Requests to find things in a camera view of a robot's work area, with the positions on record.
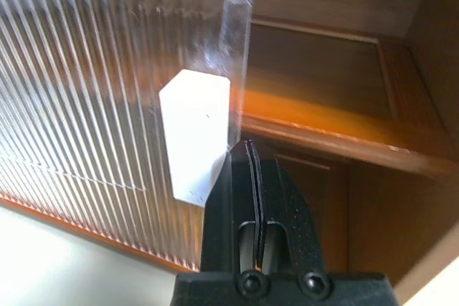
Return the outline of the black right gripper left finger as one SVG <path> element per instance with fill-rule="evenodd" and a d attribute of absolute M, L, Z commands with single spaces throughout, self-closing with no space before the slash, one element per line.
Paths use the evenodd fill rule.
<path fill-rule="evenodd" d="M 240 273 L 240 231 L 259 228 L 260 161 L 253 140 L 241 140 L 227 154 L 205 203 L 201 272 Z"/>

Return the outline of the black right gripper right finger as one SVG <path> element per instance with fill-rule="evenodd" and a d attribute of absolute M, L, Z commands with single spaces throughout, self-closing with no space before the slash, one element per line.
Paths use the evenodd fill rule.
<path fill-rule="evenodd" d="M 268 232 L 277 229 L 285 247 L 275 259 L 279 272 L 325 274 L 326 265 L 308 203 L 276 155 L 250 140 L 249 162 L 255 209 L 254 266 L 263 268 L 265 250 L 274 247 Z"/>

